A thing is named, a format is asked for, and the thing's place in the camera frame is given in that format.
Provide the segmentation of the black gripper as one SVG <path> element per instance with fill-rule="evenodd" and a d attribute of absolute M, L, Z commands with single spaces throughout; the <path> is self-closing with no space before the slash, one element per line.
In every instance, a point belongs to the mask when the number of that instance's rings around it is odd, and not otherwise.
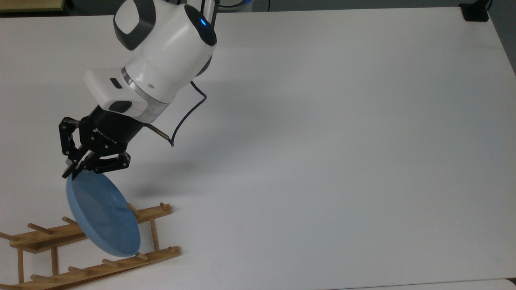
<path fill-rule="evenodd" d="M 131 156 L 125 152 L 128 143 L 144 126 L 145 123 L 123 114 L 105 111 L 99 106 L 81 120 L 63 118 L 59 124 L 59 134 L 68 167 L 62 177 L 66 179 L 72 175 L 72 179 L 75 179 L 83 170 L 100 174 L 126 169 L 131 161 Z M 119 154 L 101 159 L 101 155 L 96 152 L 106 145 L 108 153 Z"/>

